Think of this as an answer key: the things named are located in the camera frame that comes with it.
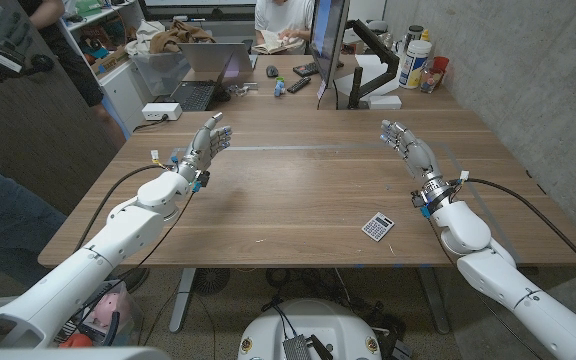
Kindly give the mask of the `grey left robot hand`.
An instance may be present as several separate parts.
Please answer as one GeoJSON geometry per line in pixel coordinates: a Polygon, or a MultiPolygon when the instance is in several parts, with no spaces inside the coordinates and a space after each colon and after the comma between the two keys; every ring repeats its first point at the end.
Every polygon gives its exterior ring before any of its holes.
{"type": "Polygon", "coordinates": [[[230,126],[217,128],[217,123],[223,119],[219,112],[209,118],[196,132],[187,146],[178,165],[177,173],[188,182],[193,182],[197,172],[206,171],[212,159],[223,149],[230,146],[232,129],[230,126]]]}

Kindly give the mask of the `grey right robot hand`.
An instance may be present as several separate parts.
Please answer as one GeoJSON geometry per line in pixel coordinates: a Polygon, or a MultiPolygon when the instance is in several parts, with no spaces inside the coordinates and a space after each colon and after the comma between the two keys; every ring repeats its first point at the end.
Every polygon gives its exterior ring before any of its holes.
{"type": "Polygon", "coordinates": [[[404,160],[409,174],[421,186],[413,201],[415,206],[426,206],[429,212],[434,212],[448,205],[455,188],[443,179],[435,154],[427,143],[400,122],[383,120],[381,130],[381,140],[404,160]]]}

